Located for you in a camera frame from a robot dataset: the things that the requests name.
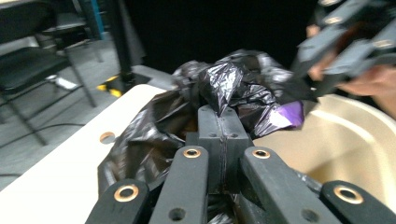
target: beige bin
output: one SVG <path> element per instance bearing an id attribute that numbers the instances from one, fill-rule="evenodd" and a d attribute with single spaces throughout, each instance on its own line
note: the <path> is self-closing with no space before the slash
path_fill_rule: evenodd
<path id="1" fill-rule="evenodd" d="M 396 122 L 363 103 L 327 95 L 299 131 L 254 141 L 321 183 L 345 180 L 396 212 Z"/>

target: floor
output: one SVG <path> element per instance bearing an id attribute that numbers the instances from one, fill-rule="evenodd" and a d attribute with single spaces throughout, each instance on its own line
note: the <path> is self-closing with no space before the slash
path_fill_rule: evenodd
<path id="1" fill-rule="evenodd" d="M 78 131 L 84 124 L 117 100 L 117 97 L 96 89 L 98 85 L 119 72 L 114 45 L 110 40 L 102 40 L 93 44 L 99 48 L 103 62 L 99 63 L 97 61 L 90 48 L 73 49 L 71 51 L 71 59 L 83 76 L 97 103 L 97 107 L 91 107 L 83 91 L 78 90 L 39 116 L 34 117 L 31 122 L 35 127 L 42 129 L 40 133 L 48 141 L 46 146 L 41 146 L 29 134 L 7 106 L 0 108 L 1 115 L 6 121 L 6 123 L 0 124 L 0 190 L 12 183 L 12 181 Z M 149 74 L 149 77 L 153 76 L 153 74 L 157 75 L 157 78 L 153 78 L 149 84 L 157 85 L 164 89 L 171 86 L 168 80 L 170 76 L 164 73 L 144 66 L 137 66 L 136 70 Z M 69 68 L 63 70 L 61 75 L 67 80 L 73 81 Z M 53 94 L 54 90 L 53 86 L 48 86 L 44 90 L 33 91 L 19 99 L 17 106 L 21 108 L 24 115 L 29 115 L 37 106 L 44 104 L 54 95 L 61 94 L 61 92 Z"/>

